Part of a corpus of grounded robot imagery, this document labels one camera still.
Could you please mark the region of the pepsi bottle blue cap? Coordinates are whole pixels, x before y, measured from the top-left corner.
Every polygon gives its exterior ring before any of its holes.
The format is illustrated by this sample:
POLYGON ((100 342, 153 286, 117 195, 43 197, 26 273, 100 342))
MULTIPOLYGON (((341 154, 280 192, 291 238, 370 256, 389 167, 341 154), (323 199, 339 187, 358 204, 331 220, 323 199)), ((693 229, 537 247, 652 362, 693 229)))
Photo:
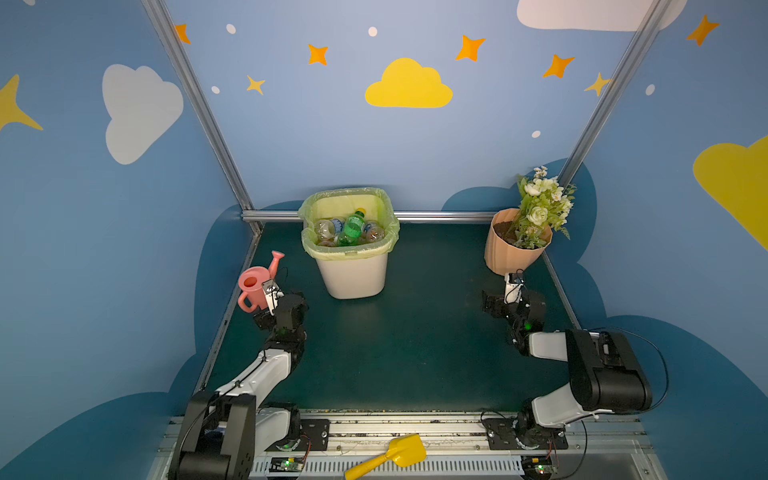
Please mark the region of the pepsi bottle blue cap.
POLYGON ((382 240, 385 236, 385 229, 376 221, 366 222, 363 226, 361 238, 365 243, 382 240))
POLYGON ((334 240, 344 230, 344 220, 340 218, 321 219, 315 224, 315 233, 322 240, 334 240))

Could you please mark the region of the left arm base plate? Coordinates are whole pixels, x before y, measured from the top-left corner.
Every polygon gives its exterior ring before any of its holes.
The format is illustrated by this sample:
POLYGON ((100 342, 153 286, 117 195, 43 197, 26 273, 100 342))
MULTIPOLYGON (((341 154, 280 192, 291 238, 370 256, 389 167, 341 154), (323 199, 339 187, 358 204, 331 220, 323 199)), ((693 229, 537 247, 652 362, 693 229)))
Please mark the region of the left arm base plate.
POLYGON ((327 419, 303 419, 299 426, 289 428, 286 438, 270 447, 271 451, 294 452, 326 451, 330 439, 330 421, 327 419))

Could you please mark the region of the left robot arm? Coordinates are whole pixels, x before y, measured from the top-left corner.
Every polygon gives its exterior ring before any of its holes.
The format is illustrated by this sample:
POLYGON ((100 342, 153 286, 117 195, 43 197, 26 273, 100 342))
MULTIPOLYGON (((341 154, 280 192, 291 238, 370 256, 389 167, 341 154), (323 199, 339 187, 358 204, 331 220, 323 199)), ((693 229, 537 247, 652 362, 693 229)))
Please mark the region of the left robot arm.
POLYGON ((270 335, 257 359, 217 390, 191 397, 170 461, 170 479, 246 479, 256 456, 297 437, 297 407, 271 407, 262 417, 258 410, 304 354, 307 310, 301 293, 278 298, 267 322, 270 335))

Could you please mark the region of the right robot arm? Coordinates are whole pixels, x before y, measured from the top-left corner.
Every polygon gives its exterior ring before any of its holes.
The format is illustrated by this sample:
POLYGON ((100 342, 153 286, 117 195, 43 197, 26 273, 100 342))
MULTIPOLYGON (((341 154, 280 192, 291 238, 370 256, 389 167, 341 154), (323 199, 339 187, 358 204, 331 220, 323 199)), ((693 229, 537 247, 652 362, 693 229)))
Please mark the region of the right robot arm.
POLYGON ((624 333, 566 329, 546 332, 546 304, 534 291, 482 294, 482 310, 508 325, 511 344, 524 356, 563 362, 564 386, 524 404, 520 436, 561 430, 595 414, 635 414, 653 405, 652 387, 624 333))

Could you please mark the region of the green plastic bottle yellow cap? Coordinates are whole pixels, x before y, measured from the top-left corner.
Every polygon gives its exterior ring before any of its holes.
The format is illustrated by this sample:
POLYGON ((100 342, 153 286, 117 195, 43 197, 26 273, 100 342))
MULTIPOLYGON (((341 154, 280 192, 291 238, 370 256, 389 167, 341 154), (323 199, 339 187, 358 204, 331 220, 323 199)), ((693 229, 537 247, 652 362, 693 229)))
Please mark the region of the green plastic bottle yellow cap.
POLYGON ((339 246, 345 247, 359 244, 365 226, 365 215, 366 210, 358 208, 344 221, 343 228, 338 235, 339 246))

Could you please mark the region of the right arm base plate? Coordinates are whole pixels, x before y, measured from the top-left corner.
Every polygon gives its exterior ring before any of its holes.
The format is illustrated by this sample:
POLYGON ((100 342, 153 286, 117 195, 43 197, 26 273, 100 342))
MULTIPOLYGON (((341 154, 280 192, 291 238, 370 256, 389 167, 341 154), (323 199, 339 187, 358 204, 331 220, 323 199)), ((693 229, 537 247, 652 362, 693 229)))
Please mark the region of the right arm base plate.
POLYGON ((564 429, 551 429, 517 418, 501 416, 482 418, 488 446, 491 450, 567 450, 564 429))

